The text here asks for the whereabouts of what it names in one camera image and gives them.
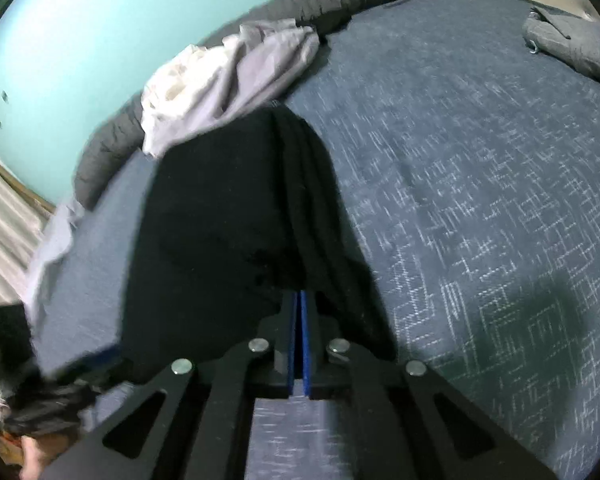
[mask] round rivet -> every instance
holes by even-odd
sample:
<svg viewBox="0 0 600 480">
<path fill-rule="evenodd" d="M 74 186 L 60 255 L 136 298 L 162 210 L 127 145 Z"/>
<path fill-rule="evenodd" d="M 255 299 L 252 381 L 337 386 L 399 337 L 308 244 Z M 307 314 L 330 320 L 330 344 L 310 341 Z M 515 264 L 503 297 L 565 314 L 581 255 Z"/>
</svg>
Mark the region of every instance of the round rivet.
<svg viewBox="0 0 600 480">
<path fill-rule="evenodd" d="M 176 375 L 188 374 L 193 369 L 193 363 L 188 359 L 176 359 L 171 363 L 171 371 Z"/>
<path fill-rule="evenodd" d="M 329 341 L 329 345 L 327 346 L 329 352 L 333 354 L 346 354 L 349 351 L 349 348 L 351 348 L 351 343 L 346 339 L 339 337 Z"/>
<path fill-rule="evenodd" d="M 256 354 L 261 354 L 269 350 L 269 341 L 261 337 L 255 337 L 249 341 L 249 350 Z"/>
<path fill-rule="evenodd" d="M 427 365 L 418 360 L 409 361 L 404 369 L 407 370 L 409 375 L 414 377 L 422 377 L 427 373 Z"/>
</svg>

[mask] wall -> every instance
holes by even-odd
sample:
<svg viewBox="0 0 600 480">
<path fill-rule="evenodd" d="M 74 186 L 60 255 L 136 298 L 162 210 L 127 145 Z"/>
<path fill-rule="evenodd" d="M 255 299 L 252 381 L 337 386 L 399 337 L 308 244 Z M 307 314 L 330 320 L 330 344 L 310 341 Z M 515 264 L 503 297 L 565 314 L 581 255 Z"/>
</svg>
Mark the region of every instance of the wall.
<svg viewBox="0 0 600 480">
<path fill-rule="evenodd" d="M 57 203 L 97 124 L 184 46 L 264 1 L 14 0 L 0 20 L 0 160 Z"/>
</svg>

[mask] gray patterned bed sheet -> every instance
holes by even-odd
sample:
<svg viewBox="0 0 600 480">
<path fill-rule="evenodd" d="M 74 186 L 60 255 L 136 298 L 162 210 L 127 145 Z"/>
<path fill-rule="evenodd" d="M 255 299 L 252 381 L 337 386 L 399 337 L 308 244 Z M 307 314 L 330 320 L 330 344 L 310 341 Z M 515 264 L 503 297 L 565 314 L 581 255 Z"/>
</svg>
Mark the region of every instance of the gray patterned bed sheet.
<svg viewBox="0 0 600 480">
<path fill-rule="evenodd" d="M 600 457 L 600 84 L 528 51 L 529 6 L 371 9 L 330 35 L 287 103 L 331 153 L 400 357 L 426 361 L 562 480 L 580 480 Z M 141 154 L 128 167 L 153 171 Z M 128 171 L 118 181 L 137 182 Z M 100 208 L 120 207 L 120 182 Z M 125 191 L 136 212 L 144 189 Z M 128 258 L 137 223 L 101 250 Z M 89 230 L 66 267 L 97 258 L 111 274 L 83 248 Z M 46 369 L 115 341 L 123 272 L 97 292 L 90 272 L 78 300 L 61 276 L 37 341 Z M 76 314 L 87 296 L 96 314 Z M 99 417 L 130 390 L 100 399 Z M 334 402 L 259 400 L 246 478 L 352 478 L 344 427 Z"/>
</svg>

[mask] black folded garment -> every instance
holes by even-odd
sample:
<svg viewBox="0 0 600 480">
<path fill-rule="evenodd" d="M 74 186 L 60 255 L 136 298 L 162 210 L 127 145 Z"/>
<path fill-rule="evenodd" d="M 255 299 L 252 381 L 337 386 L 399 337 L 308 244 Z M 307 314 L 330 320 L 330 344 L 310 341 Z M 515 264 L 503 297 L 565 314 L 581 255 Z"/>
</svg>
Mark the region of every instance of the black folded garment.
<svg viewBox="0 0 600 480">
<path fill-rule="evenodd" d="M 284 288 L 321 291 L 344 335 L 394 357 L 388 327 L 342 245 L 327 151 L 271 105 L 169 150 L 146 201 L 122 320 L 129 380 L 215 359 L 255 335 Z"/>
</svg>

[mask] light green wall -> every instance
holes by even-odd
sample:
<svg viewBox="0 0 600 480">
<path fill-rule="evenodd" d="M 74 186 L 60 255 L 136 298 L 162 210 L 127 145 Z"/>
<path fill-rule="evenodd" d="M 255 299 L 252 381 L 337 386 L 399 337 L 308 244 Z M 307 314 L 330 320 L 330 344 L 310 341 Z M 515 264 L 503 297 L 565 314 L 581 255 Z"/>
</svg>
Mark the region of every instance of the light green wall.
<svg viewBox="0 0 600 480">
<path fill-rule="evenodd" d="M 59 201 L 101 121 L 186 45 L 264 1 L 14 0 L 0 20 L 0 160 Z"/>
</svg>

